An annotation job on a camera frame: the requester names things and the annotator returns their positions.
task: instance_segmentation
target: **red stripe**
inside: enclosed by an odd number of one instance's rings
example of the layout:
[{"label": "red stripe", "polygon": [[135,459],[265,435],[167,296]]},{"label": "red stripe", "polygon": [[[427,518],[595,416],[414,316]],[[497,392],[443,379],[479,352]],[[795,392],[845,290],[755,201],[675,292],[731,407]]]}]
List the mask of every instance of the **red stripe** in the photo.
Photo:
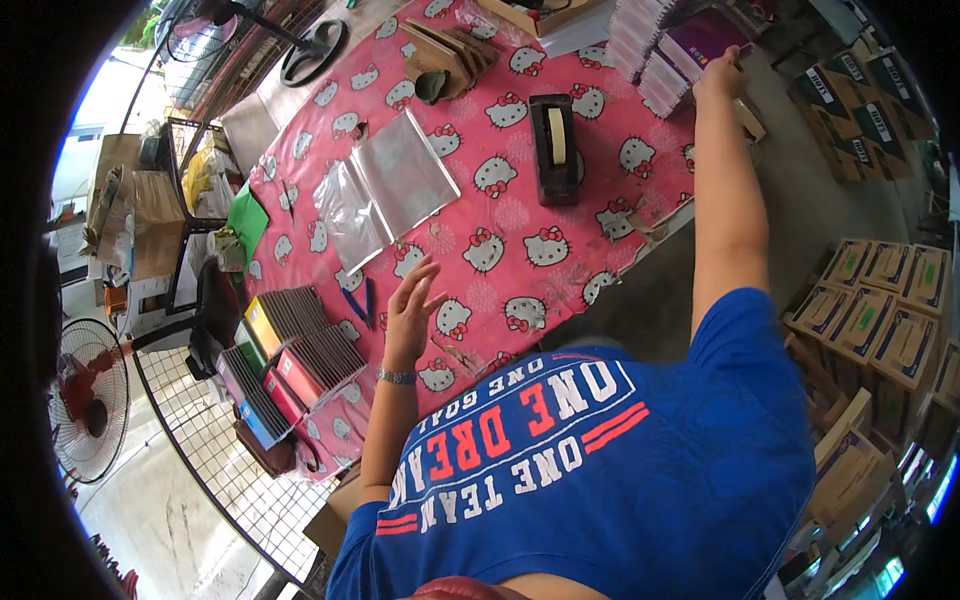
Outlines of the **red stripe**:
[{"label": "red stripe", "polygon": [[642,411],[630,417],[630,420],[628,420],[627,422],[603,434],[603,436],[601,436],[600,439],[597,440],[596,442],[587,444],[584,449],[587,451],[587,454],[590,454],[590,452],[593,452],[595,450],[599,450],[603,446],[607,445],[607,442],[609,442],[613,438],[623,433],[626,433],[628,429],[630,429],[637,423],[641,422],[642,420],[646,419],[647,415],[649,414],[650,414],[650,411],[644,408]]},{"label": "red stripe", "polygon": [[402,516],[400,518],[384,518],[376,522],[377,527],[393,527],[394,525],[402,525],[403,523],[411,523],[417,520],[417,513],[412,513],[407,516]]},{"label": "red stripe", "polygon": [[610,420],[605,420],[605,421],[603,421],[602,423],[600,423],[599,425],[597,425],[596,427],[590,429],[587,433],[585,433],[584,435],[580,436],[580,441],[583,442],[584,444],[586,444],[587,442],[590,442],[591,440],[594,440],[594,439],[596,439],[596,438],[599,438],[600,435],[603,434],[603,432],[607,431],[608,429],[610,429],[610,428],[612,428],[612,427],[616,427],[618,424],[620,424],[621,422],[623,422],[624,420],[626,420],[630,415],[632,415],[633,413],[635,413],[636,411],[640,410],[640,409],[643,408],[643,407],[644,407],[643,402],[638,402],[637,404],[634,404],[633,406],[631,406],[631,407],[628,408],[627,410],[623,411],[622,413],[620,413],[620,414],[617,415],[616,417],[614,417],[614,418],[612,418],[612,419],[610,419]]},{"label": "red stripe", "polygon": [[587,354],[570,354],[570,353],[554,354],[553,356],[551,356],[551,358],[553,360],[564,360],[565,358],[585,358],[587,360],[601,360],[596,356],[589,356]]},{"label": "red stripe", "polygon": [[395,527],[393,529],[377,529],[376,534],[378,536],[395,536],[396,534],[407,534],[411,531],[417,531],[417,523],[410,523],[409,525]]}]

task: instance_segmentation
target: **fan base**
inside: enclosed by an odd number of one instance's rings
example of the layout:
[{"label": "fan base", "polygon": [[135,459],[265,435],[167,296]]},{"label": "fan base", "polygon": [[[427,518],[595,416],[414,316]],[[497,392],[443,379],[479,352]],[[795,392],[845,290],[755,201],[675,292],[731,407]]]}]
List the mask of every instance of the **fan base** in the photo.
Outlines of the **fan base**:
[{"label": "fan base", "polygon": [[[280,80],[287,87],[300,87],[317,79],[336,59],[347,40],[347,23],[340,19],[321,21],[303,34],[301,43],[294,45],[280,66]],[[297,70],[309,62],[306,73],[297,77]]]}]

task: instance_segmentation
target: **wristwatch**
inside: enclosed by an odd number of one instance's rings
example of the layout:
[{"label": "wristwatch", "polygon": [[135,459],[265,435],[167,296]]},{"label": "wristwatch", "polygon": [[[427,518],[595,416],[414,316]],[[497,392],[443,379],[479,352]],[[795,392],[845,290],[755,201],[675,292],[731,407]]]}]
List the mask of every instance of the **wristwatch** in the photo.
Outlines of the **wristwatch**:
[{"label": "wristwatch", "polygon": [[414,372],[393,372],[387,371],[383,367],[377,367],[376,378],[397,385],[414,385],[417,383],[417,374]]}]

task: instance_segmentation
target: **electric fan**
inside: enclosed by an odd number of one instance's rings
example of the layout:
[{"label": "electric fan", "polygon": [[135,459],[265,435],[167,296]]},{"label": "electric fan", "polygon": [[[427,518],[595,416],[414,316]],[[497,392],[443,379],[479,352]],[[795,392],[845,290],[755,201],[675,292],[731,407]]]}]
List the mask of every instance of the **electric fan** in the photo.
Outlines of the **electric fan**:
[{"label": "electric fan", "polygon": [[127,363],[105,324],[78,319],[63,328],[47,408],[63,470],[81,483],[103,478],[120,454],[130,412]]},{"label": "electric fan", "polygon": [[[320,21],[297,37],[254,9],[231,0],[190,0],[176,16],[164,21],[162,30],[169,29],[166,50],[173,60],[193,62],[220,52],[237,31],[239,17],[250,19],[274,36],[293,44],[280,66],[280,80],[289,87],[299,87],[313,81],[335,58],[346,39],[347,24],[340,19]],[[298,77],[297,71],[305,66]]]}]

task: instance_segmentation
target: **yellow notebook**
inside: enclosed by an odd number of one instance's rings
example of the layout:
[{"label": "yellow notebook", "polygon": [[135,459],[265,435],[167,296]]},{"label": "yellow notebook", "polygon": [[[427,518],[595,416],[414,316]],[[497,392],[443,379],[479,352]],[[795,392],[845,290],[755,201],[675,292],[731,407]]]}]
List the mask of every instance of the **yellow notebook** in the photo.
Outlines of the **yellow notebook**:
[{"label": "yellow notebook", "polygon": [[276,351],[280,349],[280,339],[276,336],[270,319],[267,318],[267,312],[260,305],[260,298],[253,299],[245,314],[247,323],[250,324],[250,329],[260,343],[260,347],[267,354],[267,358],[273,358]]}]

